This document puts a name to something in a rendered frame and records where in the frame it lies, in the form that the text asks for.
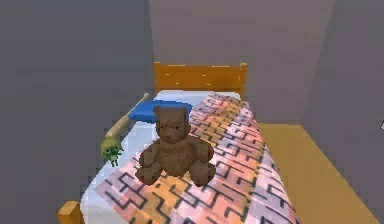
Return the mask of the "pink patterned blanket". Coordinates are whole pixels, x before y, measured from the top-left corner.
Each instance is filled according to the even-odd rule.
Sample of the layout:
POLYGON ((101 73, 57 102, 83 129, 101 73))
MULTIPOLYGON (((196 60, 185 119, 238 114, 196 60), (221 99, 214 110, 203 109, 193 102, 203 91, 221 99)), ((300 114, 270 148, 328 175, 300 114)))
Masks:
POLYGON ((246 102, 212 93, 190 123, 214 148, 215 177, 197 187, 188 174, 162 174, 147 186, 131 159, 95 188, 123 224, 302 224, 246 102))

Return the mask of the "wooden bed with white mattress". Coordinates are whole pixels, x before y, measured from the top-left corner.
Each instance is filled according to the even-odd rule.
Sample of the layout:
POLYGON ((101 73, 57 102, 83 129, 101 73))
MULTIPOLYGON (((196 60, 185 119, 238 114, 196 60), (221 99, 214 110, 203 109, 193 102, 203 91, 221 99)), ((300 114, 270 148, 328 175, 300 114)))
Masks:
MULTIPOLYGON (((189 103, 192 105, 192 110, 212 93, 244 101, 241 97, 245 87, 246 64, 202 66, 166 65, 157 62, 154 65, 154 72, 157 95, 154 99, 147 100, 189 103)), ((131 159, 137 158, 139 163, 140 154, 158 139, 156 122, 151 124, 136 121, 124 139, 118 136, 114 138, 118 139, 123 147, 118 157, 118 165, 112 167, 107 161, 87 187, 81 200, 68 201, 60 208, 58 212, 60 224, 123 224, 120 216, 96 193, 95 188, 131 159)))

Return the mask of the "green frog doll yellow hat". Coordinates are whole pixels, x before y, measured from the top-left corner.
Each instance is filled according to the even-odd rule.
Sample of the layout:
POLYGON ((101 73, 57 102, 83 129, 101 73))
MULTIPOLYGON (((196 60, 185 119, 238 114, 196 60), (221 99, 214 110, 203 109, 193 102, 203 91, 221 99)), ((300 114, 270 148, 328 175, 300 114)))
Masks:
POLYGON ((109 161, 112 167, 118 165, 118 157, 121 155, 123 147, 121 142, 114 138, 105 138, 101 143, 101 155, 104 157, 104 161, 109 161))

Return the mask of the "blue pillow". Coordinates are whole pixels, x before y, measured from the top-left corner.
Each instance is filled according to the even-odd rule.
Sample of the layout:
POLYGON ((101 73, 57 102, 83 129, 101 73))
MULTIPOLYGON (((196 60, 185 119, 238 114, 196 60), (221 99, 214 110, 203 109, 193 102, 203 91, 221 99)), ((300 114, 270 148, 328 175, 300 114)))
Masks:
POLYGON ((146 100, 139 103, 137 107, 128 115, 128 117, 135 121, 154 124, 156 122, 156 115, 154 114, 153 109, 157 106, 161 106, 162 108, 185 107, 188 113, 192 110, 192 105, 189 103, 165 100, 146 100))

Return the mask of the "brown teddy bear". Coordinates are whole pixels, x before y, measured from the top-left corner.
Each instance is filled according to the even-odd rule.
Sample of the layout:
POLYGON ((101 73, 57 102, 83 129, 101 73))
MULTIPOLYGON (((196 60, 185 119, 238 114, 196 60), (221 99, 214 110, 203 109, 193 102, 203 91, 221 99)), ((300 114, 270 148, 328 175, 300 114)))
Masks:
POLYGON ((216 174, 210 163, 214 149, 210 143, 190 135, 187 109, 156 106, 153 112, 158 139, 140 154, 135 176, 152 185, 163 171, 172 177, 188 172, 196 186, 207 185, 216 174))

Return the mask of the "wooden baseball bat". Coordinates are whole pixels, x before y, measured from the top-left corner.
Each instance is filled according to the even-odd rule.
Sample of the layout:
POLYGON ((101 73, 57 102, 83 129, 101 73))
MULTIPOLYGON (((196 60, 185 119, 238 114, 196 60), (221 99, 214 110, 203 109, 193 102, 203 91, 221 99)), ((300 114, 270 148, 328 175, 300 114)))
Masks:
POLYGON ((149 94, 145 93, 143 97, 133 106, 125 115, 123 115, 105 134, 105 138, 114 138, 117 137, 120 132, 128 125, 130 118, 129 115, 136 109, 136 107, 147 100, 149 94))

